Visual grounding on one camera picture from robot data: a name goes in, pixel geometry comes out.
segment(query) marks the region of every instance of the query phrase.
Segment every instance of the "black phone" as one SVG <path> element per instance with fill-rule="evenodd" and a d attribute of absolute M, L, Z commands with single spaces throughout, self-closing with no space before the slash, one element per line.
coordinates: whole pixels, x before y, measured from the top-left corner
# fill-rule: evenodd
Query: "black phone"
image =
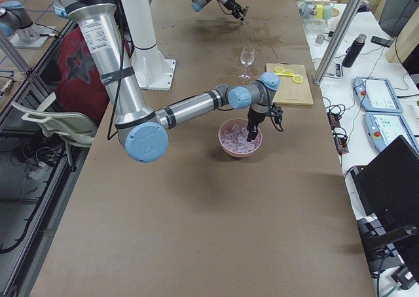
<path fill-rule="evenodd" d="M 390 47 L 393 44 L 394 40 L 387 40 L 381 37 L 371 37 L 371 42 L 385 47 Z"/>

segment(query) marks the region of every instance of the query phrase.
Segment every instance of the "office chair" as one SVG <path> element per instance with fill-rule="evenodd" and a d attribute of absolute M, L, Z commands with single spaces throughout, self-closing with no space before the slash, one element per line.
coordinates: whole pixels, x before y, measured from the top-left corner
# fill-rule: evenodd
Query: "office chair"
<path fill-rule="evenodd" d="M 56 100 L 52 92 L 37 109 L 28 109 L 19 103 L 12 102 L 15 109 L 25 113 L 22 120 L 36 122 L 46 137 L 58 134 L 65 143 L 68 165 L 70 171 L 75 171 L 71 156 L 71 145 L 89 148 L 94 140 L 98 127 L 86 115 L 81 113 L 52 113 L 46 109 Z"/>
<path fill-rule="evenodd" d="M 413 0 L 386 0 L 378 24 L 390 37 L 396 37 L 418 7 Z"/>

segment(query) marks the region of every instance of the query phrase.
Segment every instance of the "bowl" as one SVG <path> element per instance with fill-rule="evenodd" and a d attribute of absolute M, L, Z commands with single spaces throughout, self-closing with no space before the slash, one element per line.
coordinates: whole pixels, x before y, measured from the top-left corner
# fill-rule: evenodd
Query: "bowl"
<path fill-rule="evenodd" d="M 249 143 L 246 141 L 246 127 L 247 119 L 235 118 L 227 120 L 218 130 L 218 140 L 228 155 L 235 158 L 245 158 L 246 156 L 252 155 L 260 147 L 263 139 L 261 130 L 257 128 L 258 133 L 256 139 Z"/>

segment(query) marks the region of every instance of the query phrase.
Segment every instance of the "pink bowl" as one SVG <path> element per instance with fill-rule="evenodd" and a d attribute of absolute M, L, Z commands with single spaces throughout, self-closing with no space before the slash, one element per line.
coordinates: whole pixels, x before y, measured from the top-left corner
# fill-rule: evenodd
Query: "pink bowl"
<path fill-rule="evenodd" d="M 246 153 L 235 152 L 229 148 L 226 148 L 226 146 L 222 142 L 222 135 L 224 134 L 224 131 L 225 130 L 231 131 L 234 124 L 238 124 L 240 128 L 247 127 L 247 119 L 243 119 L 243 118 L 230 119 L 230 120 L 227 120 L 220 127 L 220 129 L 218 130 L 218 140 L 220 142 L 221 147 L 228 155 L 231 155 L 235 158 L 245 158 L 246 156 L 252 155 L 260 147 L 262 143 L 263 136 L 262 136 L 261 130 L 257 128 L 258 133 L 257 133 L 256 139 L 254 140 L 254 142 L 252 142 L 255 145 L 255 148 L 253 150 Z"/>

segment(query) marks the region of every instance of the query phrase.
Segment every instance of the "wooden cutting board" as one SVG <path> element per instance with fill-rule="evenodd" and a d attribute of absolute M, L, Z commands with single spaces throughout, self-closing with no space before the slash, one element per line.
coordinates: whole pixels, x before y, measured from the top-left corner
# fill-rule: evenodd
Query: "wooden cutting board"
<path fill-rule="evenodd" d="M 293 77 L 281 76 L 281 84 L 274 97 L 274 102 L 281 105 L 313 105 L 312 92 L 308 84 L 307 72 L 304 65 L 288 65 L 280 63 L 267 63 L 266 71 L 274 72 L 275 66 L 291 69 L 295 74 L 303 77 L 302 83 L 295 83 Z"/>

